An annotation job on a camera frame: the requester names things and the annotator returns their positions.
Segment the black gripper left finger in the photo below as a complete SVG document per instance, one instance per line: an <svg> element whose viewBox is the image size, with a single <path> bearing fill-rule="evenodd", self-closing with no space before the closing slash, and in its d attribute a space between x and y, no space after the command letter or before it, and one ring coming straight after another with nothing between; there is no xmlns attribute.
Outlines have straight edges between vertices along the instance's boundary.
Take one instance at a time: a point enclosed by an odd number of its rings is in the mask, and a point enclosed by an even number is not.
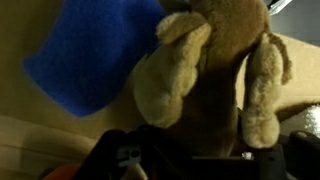
<svg viewBox="0 0 320 180"><path fill-rule="evenodd" d="M76 180L147 180L143 142L135 131L106 131L76 172Z"/></svg>

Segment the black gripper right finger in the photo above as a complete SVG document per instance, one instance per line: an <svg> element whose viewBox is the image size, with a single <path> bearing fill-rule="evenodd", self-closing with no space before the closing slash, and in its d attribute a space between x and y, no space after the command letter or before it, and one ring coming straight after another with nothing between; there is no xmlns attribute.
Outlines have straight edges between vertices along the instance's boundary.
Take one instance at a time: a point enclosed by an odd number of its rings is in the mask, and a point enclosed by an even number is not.
<svg viewBox="0 0 320 180"><path fill-rule="evenodd" d="M289 180L281 145L271 148L249 148L253 166L249 168L246 180Z"/></svg>

